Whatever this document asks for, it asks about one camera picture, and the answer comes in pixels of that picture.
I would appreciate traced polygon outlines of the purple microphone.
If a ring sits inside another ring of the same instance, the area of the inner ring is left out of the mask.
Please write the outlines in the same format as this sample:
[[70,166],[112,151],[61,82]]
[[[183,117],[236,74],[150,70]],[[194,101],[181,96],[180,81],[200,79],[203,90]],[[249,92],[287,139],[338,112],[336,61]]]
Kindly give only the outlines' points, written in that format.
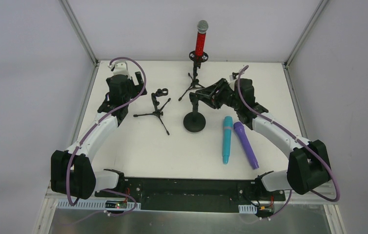
[[244,150],[244,153],[246,155],[246,158],[252,167],[253,170],[259,169],[259,163],[258,160],[254,154],[254,151],[251,147],[251,144],[249,142],[249,139],[245,133],[244,125],[241,122],[235,122],[233,124],[233,129],[242,145],[242,148]]

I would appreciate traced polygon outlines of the black shock-mount tripod stand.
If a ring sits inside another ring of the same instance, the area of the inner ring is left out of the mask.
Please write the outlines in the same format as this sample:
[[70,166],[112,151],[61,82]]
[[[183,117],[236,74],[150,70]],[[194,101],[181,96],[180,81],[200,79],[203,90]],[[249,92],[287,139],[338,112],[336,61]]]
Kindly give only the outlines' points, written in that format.
[[181,101],[188,91],[204,88],[204,86],[199,84],[200,81],[197,76],[198,69],[200,69],[201,64],[208,61],[208,58],[209,56],[206,52],[203,52],[201,56],[197,56],[196,51],[192,51],[189,53],[189,59],[193,62],[192,73],[188,73],[188,76],[191,78],[191,83],[190,86],[185,90],[185,92],[179,97],[178,101]]

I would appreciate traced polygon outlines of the black round-base mic stand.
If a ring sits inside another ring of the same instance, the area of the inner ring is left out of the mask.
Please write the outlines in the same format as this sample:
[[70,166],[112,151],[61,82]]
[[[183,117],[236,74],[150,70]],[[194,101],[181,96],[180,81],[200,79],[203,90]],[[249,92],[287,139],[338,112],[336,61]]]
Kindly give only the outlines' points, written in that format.
[[206,126],[206,119],[199,112],[200,95],[198,93],[190,93],[189,98],[192,104],[192,111],[185,115],[183,125],[190,133],[199,133]]

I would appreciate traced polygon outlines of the red glitter microphone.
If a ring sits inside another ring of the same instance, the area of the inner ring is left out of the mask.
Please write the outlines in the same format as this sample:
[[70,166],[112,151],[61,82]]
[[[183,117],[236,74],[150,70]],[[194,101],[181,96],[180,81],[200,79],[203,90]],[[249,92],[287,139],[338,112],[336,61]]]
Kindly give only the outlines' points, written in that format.
[[206,32],[208,30],[208,22],[206,20],[201,20],[197,24],[197,39],[195,47],[195,57],[201,58],[204,55],[204,44]]

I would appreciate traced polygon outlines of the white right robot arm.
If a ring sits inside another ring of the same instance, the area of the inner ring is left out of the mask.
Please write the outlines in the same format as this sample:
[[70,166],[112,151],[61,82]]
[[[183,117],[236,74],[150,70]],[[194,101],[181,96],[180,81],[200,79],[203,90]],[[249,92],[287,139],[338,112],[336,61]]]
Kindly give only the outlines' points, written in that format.
[[315,188],[332,180],[327,148],[320,140],[311,141],[294,135],[278,123],[267,108],[256,101],[252,80],[241,78],[218,82],[189,95],[192,112],[184,118],[186,129],[197,133],[206,125],[198,111],[199,102],[212,109],[232,108],[239,119],[234,125],[261,134],[273,143],[288,159],[287,169],[270,171],[257,177],[259,187],[266,192],[293,190],[298,194],[314,192]]

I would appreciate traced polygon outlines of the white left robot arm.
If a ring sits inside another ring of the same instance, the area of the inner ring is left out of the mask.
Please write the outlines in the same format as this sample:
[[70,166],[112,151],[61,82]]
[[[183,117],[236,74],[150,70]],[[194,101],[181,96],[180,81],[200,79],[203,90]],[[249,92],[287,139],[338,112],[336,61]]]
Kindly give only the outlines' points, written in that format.
[[112,169],[94,171],[92,161],[127,116],[129,104],[135,97],[146,95],[141,72],[135,72],[135,76],[137,84],[128,72],[117,72],[106,79],[109,92],[89,129],[66,150],[56,150],[51,156],[52,191],[88,199],[94,192],[117,186],[119,172]]

